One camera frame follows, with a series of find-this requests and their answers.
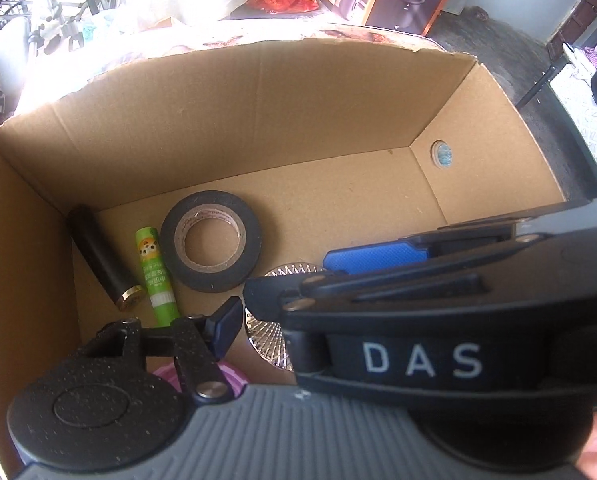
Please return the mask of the gold lid black jar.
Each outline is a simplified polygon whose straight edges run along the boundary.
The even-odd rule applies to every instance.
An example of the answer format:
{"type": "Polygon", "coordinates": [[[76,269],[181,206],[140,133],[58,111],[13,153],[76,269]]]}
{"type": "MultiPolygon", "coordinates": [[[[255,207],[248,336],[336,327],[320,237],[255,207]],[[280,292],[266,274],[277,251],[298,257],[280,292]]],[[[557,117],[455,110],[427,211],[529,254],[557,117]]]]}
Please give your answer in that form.
{"type": "MultiPolygon", "coordinates": [[[[276,266],[264,274],[265,278],[270,276],[285,276],[295,274],[306,274],[323,272],[322,266],[314,263],[293,262],[276,266]]],[[[244,308],[244,330],[248,342],[258,355],[270,365],[292,372],[293,365],[288,350],[286,350],[282,329],[277,322],[262,321],[244,308]]]]}

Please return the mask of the green glue stick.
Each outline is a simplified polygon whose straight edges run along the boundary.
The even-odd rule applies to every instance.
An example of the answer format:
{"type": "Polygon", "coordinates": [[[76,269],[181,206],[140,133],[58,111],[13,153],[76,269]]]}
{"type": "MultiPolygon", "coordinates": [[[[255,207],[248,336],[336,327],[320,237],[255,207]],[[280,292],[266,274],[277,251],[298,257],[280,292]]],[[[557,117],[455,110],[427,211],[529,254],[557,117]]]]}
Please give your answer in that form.
{"type": "Polygon", "coordinates": [[[136,244],[158,326],[167,327],[180,317],[174,289],[161,254],[157,229],[146,226],[135,233],[136,244]]]}

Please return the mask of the pink plastic lid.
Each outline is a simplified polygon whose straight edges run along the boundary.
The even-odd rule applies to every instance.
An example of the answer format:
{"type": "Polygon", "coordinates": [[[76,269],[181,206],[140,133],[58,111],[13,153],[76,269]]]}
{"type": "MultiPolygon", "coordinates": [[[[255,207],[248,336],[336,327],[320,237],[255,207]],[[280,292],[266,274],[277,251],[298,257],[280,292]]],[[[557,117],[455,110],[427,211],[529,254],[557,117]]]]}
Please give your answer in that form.
{"type": "MultiPolygon", "coordinates": [[[[236,398],[239,398],[245,387],[248,385],[248,378],[246,378],[240,370],[237,370],[236,367],[233,367],[226,361],[220,361],[218,366],[221,373],[224,374],[227,379],[227,382],[233,391],[233,395],[236,398]]],[[[169,385],[173,386],[178,392],[181,392],[180,381],[174,363],[159,367],[157,370],[154,370],[153,374],[164,379],[165,382],[168,382],[169,385]]]]}

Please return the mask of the black electrical tape roll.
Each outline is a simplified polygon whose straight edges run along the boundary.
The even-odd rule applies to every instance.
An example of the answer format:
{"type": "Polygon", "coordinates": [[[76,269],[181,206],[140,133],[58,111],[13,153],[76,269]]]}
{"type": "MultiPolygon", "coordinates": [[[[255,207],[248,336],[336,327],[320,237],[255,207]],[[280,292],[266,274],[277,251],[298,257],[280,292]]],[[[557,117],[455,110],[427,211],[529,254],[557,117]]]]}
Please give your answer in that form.
{"type": "Polygon", "coordinates": [[[198,292],[227,292],[253,272],[263,234],[240,197],[203,191],[180,200],[161,226],[161,249],[172,276],[198,292]]]}

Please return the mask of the black cylinder tube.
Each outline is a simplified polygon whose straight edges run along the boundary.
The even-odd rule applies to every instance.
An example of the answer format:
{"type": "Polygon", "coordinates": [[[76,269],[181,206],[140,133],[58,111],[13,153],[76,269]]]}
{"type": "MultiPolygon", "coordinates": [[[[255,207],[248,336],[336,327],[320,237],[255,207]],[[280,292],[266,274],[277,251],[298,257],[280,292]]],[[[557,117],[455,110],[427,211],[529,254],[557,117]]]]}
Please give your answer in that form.
{"type": "Polygon", "coordinates": [[[108,298],[120,311],[134,309],[144,289],[103,233],[93,212],[79,205],[66,216],[67,231],[108,298]]]}

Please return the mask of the open cardboard box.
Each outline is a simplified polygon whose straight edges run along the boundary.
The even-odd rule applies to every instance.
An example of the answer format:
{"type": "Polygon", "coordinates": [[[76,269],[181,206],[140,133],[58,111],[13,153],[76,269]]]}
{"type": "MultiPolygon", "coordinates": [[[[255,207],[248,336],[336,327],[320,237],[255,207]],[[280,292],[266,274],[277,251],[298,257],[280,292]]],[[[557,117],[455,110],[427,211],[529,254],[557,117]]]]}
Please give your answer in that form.
{"type": "Polygon", "coordinates": [[[120,317],[65,215],[137,269],[137,230],[202,190],[255,211],[259,272],[563,199],[486,67],[425,38],[236,37],[63,91],[0,126],[0,474],[13,397],[120,317]]]}

